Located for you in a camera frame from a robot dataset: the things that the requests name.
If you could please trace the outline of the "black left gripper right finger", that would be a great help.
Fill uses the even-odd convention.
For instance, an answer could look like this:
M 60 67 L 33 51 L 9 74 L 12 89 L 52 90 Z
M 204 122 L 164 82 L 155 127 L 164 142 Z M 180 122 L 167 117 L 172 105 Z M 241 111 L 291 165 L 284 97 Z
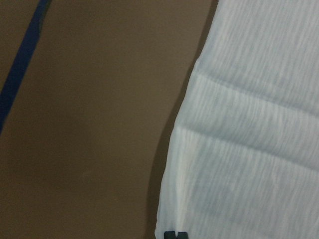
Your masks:
M 188 233 L 187 232 L 178 232 L 177 239 L 188 239 Z

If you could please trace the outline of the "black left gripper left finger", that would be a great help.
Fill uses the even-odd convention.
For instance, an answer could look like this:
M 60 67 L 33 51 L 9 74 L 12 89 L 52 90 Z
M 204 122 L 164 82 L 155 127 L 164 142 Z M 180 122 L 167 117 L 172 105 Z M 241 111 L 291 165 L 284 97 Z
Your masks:
M 164 239 L 176 239 L 175 231 L 166 231 L 163 234 Z

